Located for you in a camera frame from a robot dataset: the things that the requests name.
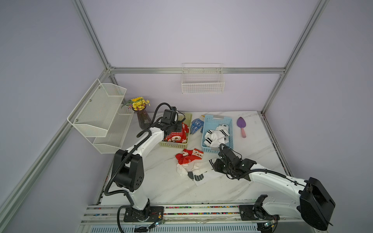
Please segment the white sock black stripes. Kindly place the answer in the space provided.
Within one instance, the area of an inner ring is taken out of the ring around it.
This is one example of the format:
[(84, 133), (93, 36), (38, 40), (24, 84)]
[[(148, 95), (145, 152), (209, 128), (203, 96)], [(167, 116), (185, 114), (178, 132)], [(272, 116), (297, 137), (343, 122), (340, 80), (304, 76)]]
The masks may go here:
[(229, 126), (227, 124), (219, 124), (215, 130), (206, 132), (203, 146), (218, 148), (220, 144), (228, 145), (229, 136)]

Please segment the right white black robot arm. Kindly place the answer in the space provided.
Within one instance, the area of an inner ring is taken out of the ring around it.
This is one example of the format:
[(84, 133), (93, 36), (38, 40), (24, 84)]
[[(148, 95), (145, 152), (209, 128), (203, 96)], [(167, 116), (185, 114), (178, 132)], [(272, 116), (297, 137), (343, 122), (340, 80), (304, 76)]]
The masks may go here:
[(215, 172), (230, 180), (247, 180), (266, 185), (289, 197), (280, 201), (260, 195), (254, 204), (240, 205), (242, 220), (270, 220), (275, 227), (280, 216), (302, 219), (309, 226), (326, 231), (336, 206), (322, 183), (315, 178), (298, 179), (260, 165), (254, 160), (241, 158), (230, 147), (220, 144), (218, 158), (211, 162)]

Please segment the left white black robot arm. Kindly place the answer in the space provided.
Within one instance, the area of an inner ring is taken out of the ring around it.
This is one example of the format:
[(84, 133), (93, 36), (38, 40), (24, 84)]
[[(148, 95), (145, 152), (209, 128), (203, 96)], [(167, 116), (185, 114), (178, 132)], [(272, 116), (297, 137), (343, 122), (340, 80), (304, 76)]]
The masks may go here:
[[(163, 105), (167, 109), (161, 117), (156, 118), (156, 113)], [(104, 195), (108, 197), (122, 194), (127, 198), (130, 206), (125, 208), (124, 221), (147, 221), (151, 217), (150, 200), (141, 188), (145, 178), (143, 159), (168, 135), (182, 131), (182, 123), (186, 117), (182, 114), (183, 118), (179, 120), (180, 113), (176, 107), (161, 103), (149, 125), (137, 134), (139, 141), (115, 153)]]

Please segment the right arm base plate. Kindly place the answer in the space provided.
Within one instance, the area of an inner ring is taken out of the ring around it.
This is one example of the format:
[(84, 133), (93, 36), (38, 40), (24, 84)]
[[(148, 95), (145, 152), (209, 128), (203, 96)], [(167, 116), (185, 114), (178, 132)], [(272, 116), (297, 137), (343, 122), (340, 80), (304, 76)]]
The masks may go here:
[(254, 205), (239, 205), (239, 213), (242, 221), (279, 219), (279, 215), (270, 215), (262, 207)]

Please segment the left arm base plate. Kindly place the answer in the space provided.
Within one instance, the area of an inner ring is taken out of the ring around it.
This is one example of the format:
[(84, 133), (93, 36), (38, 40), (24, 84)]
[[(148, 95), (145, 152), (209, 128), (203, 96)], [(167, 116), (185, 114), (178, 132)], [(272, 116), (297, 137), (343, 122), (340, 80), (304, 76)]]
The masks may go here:
[(133, 207), (127, 207), (123, 221), (124, 222), (155, 222), (159, 216), (164, 215), (164, 206), (148, 206), (144, 210), (136, 210)]

